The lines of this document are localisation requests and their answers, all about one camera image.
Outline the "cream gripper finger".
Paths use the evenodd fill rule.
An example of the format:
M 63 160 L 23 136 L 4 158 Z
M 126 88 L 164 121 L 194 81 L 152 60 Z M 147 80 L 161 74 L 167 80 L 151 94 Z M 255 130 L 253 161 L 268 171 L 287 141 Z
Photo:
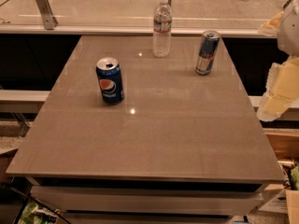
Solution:
M 273 121 L 299 98 L 299 58 L 291 56 L 283 64 L 272 63 L 257 118 Z
M 281 11 L 278 14 L 276 14 L 273 18 L 271 18 L 269 21 L 263 23 L 259 27 L 258 33 L 260 35 L 266 35 L 266 36 L 277 36 L 278 35 L 278 27 L 281 22 L 283 14 L 284 14 L 284 12 Z

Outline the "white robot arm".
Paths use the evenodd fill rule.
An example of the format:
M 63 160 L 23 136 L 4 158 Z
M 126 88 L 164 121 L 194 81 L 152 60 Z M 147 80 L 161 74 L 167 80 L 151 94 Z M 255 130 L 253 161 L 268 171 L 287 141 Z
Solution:
M 283 63 L 272 63 L 257 110 L 262 121 L 279 118 L 299 99 L 299 0 L 289 0 L 283 11 L 260 26 L 261 35 L 275 36 L 278 49 L 289 55 Z

